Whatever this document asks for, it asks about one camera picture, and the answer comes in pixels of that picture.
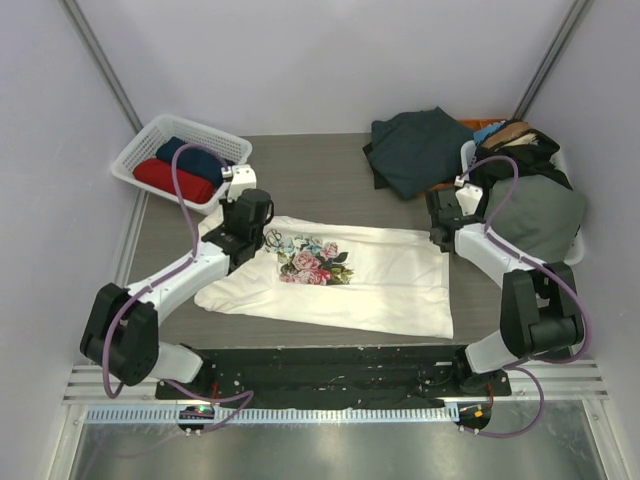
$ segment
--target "white laundry basket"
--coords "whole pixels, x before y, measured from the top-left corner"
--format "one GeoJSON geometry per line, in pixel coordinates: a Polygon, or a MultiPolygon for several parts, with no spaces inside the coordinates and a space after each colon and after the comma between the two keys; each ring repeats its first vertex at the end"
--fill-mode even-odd
{"type": "MultiPolygon", "coordinates": [[[[246,163],[252,150],[251,143],[235,135],[175,115],[160,115],[144,127],[118,155],[111,165],[111,173],[125,182],[178,203],[178,197],[175,195],[140,182],[133,176],[134,168],[145,160],[155,157],[158,147],[169,141],[171,137],[209,147],[220,157],[232,160],[237,165],[246,163]]],[[[207,203],[193,203],[188,200],[184,203],[196,212],[209,215],[216,209],[218,200],[227,188],[229,184],[225,183],[207,203]]]]}
{"type": "MultiPolygon", "coordinates": [[[[471,164],[471,160],[473,156],[476,154],[476,144],[473,140],[469,140],[465,143],[460,149],[460,160],[462,162],[462,171],[464,172],[469,165],[471,164]]],[[[556,168],[565,173],[567,178],[569,177],[569,170],[567,168],[567,161],[564,158],[564,153],[562,153],[562,149],[558,150],[552,157],[551,163],[553,163],[556,168]]],[[[569,251],[567,252],[567,256],[564,259],[564,263],[567,265],[577,265],[584,258],[584,240],[582,238],[582,232],[578,231],[576,238],[573,240],[571,247],[569,247],[569,251]]]]}

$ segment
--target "white wall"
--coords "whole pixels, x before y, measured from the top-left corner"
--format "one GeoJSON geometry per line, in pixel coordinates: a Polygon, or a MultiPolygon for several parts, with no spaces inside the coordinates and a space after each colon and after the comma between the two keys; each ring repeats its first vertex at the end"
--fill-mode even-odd
{"type": "Polygon", "coordinates": [[[589,198],[576,269],[593,354],[637,462],[640,416],[640,3],[596,1],[527,120],[562,144],[589,198]]]}
{"type": "Polygon", "coordinates": [[[131,213],[108,165],[133,132],[57,2],[5,5],[0,44],[0,476],[34,480],[131,213]]]}
{"type": "Polygon", "coordinates": [[[80,0],[143,122],[370,131],[440,105],[508,116],[570,0],[80,0]]]}

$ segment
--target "red cloth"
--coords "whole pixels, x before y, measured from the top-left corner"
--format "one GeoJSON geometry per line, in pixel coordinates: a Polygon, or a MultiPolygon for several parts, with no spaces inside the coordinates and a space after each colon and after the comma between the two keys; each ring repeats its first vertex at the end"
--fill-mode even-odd
{"type": "MultiPolygon", "coordinates": [[[[176,194],[171,178],[171,165],[162,160],[145,160],[133,170],[133,176],[147,185],[176,194]]],[[[178,170],[178,184],[184,199],[194,203],[207,203],[216,190],[211,182],[182,170],[178,170]]]]}

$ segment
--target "floral print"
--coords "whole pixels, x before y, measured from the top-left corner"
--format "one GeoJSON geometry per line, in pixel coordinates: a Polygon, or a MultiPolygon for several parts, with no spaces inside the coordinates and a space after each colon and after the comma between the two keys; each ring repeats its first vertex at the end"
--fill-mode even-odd
{"type": "Polygon", "coordinates": [[[265,250],[275,253],[280,266],[280,281],[301,285],[347,285],[353,270],[345,261],[349,252],[340,252],[336,242],[321,238],[284,237],[277,230],[265,234],[265,250]]]}

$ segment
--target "gray-green cloth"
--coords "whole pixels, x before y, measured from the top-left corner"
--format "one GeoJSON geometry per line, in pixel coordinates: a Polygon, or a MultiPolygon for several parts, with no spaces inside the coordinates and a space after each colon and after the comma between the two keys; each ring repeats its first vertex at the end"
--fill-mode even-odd
{"type": "Polygon", "coordinates": [[[404,199],[462,173],[460,147],[473,130],[441,108],[406,112],[371,124],[371,167],[404,199]]]}
{"type": "MultiPolygon", "coordinates": [[[[485,218],[505,197],[512,181],[500,180],[493,186],[485,218]]],[[[586,203],[580,192],[543,175],[522,177],[491,227],[529,255],[549,263],[562,262],[578,232],[586,203]]]]}

